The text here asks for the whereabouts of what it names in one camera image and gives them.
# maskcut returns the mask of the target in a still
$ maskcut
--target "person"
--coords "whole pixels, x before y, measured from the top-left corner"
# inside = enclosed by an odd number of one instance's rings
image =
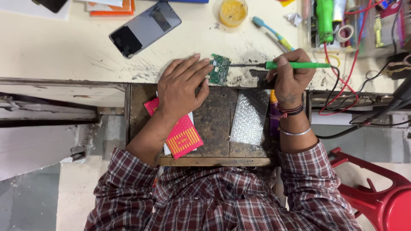
[[[278,158],[289,210],[245,167],[171,167],[151,193],[159,150],[170,131],[209,93],[205,76],[213,67],[199,59],[195,54],[174,60],[165,69],[158,82],[159,106],[125,150],[114,149],[94,190],[95,209],[85,230],[362,230],[337,190],[339,178],[304,113],[280,119]],[[315,73],[293,70],[289,61],[310,59],[301,49],[274,59],[278,69],[267,79],[278,72],[275,95],[282,109],[301,105]]]

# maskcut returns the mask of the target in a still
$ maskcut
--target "crumpled foil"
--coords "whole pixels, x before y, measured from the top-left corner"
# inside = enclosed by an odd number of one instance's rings
[[[302,17],[298,13],[285,14],[284,18],[296,27],[302,22]]]
[[[269,100],[270,90],[239,91],[230,141],[261,144]]]

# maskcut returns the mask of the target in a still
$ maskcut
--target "circuit board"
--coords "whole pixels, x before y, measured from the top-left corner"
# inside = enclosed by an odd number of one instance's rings
[[[214,68],[208,73],[210,83],[218,85],[225,85],[227,81],[227,75],[231,64],[231,59],[216,54],[212,54],[214,60],[210,60],[210,64],[214,65]]]

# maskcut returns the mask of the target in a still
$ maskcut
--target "red plastic chair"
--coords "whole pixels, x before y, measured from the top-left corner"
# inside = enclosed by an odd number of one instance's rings
[[[362,159],[341,152],[341,148],[330,151],[336,158],[331,162],[336,167],[351,162],[393,181],[390,188],[377,192],[371,180],[367,178],[370,188],[359,186],[357,189],[341,184],[338,187],[341,195],[358,210],[355,217],[364,214],[377,231],[411,230],[411,182],[405,177],[388,169],[371,164]]]

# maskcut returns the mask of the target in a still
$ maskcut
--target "shirt sleeve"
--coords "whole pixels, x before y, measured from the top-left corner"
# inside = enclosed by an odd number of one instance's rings
[[[362,230],[351,206],[337,189],[340,180],[321,141],[308,151],[297,154],[279,151],[278,156],[290,211],[304,216],[320,229]]]
[[[158,169],[115,148],[106,173],[94,189],[95,208],[84,230],[141,230],[154,205],[152,185]]]

